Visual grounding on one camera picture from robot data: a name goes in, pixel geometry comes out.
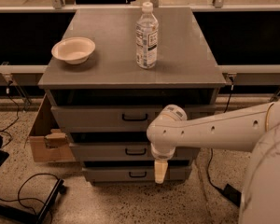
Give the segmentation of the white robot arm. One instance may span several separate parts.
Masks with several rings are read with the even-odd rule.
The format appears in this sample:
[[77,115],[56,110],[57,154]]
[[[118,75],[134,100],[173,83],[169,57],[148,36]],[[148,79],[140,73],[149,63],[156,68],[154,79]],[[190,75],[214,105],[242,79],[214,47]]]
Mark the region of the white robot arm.
[[158,184],[177,147],[249,152],[238,223],[280,224],[280,101],[200,119],[168,105],[148,126],[147,138]]

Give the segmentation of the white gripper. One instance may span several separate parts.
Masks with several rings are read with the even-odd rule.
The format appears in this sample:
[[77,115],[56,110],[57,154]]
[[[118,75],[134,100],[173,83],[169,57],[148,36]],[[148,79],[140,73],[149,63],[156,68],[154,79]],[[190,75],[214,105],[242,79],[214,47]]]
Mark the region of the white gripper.
[[151,144],[151,154],[156,159],[154,162],[155,182],[157,184],[162,184],[168,168],[167,161],[174,156],[175,148],[161,147]]

